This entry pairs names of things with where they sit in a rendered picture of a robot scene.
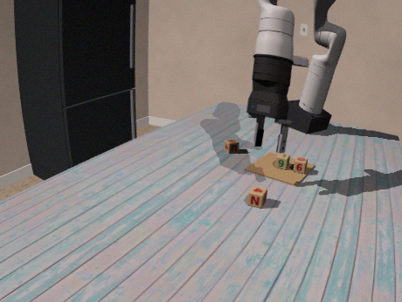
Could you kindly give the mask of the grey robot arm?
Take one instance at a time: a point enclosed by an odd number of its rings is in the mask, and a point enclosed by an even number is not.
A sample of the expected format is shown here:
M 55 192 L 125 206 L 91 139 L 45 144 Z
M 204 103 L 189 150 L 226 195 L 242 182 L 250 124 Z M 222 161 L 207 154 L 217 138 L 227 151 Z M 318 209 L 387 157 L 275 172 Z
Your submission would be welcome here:
M 329 49 L 325 55 L 313 55 L 299 106 L 314 114 L 322 112 L 336 65 L 346 40 L 346 30 L 328 22 L 327 12 L 336 0 L 313 0 L 313 34 L 317 44 Z M 294 37 L 295 15 L 277 0 L 258 0 L 260 31 L 278 31 Z M 319 56 L 318 56 L 319 55 Z

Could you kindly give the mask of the tan flat mat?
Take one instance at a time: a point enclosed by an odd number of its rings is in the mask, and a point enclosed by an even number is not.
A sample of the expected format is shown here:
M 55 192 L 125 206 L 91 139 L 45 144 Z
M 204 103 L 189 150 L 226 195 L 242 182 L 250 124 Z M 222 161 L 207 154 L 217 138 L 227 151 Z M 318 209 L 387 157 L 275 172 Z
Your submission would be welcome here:
M 277 154 L 269 152 L 256 162 L 245 168 L 245 171 L 262 175 L 279 182 L 297 186 L 313 169 L 314 164 L 308 163 L 304 174 L 294 172 L 295 159 L 290 158 L 289 166 L 285 169 L 275 167 Z

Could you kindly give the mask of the tan block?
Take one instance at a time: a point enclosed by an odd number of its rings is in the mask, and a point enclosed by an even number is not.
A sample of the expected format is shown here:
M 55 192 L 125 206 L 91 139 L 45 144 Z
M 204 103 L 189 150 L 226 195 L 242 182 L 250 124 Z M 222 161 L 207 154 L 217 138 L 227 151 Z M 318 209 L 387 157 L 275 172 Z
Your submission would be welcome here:
M 289 159 L 290 159 L 289 154 L 279 153 L 276 156 L 275 167 L 286 170 L 288 168 L 288 166 L 289 166 Z
M 249 191 L 247 205 L 262 208 L 267 199 L 267 189 L 255 187 Z
M 239 152 L 239 142 L 234 139 L 225 140 L 225 151 L 228 154 L 238 153 Z
M 294 172 L 304 174 L 307 169 L 308 159 L 296 157 L 294 164 Z

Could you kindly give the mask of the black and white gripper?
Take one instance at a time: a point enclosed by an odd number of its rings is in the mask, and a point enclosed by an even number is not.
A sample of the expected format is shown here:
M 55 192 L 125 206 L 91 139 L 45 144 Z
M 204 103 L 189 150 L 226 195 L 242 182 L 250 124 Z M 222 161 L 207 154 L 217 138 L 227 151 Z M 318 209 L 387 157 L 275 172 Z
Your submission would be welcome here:
M 276 153 L 285 153 L 288 127 L 288 88 L 292 65 L 308 67 L 308 59 L 295 56 L 293 37 L 278 31 L 260 31 L 253 63 L 253 90 L 247 110 L 249 118 L 257 118 L 253 146 L 261 147 L 265 118 L 281 124 Z

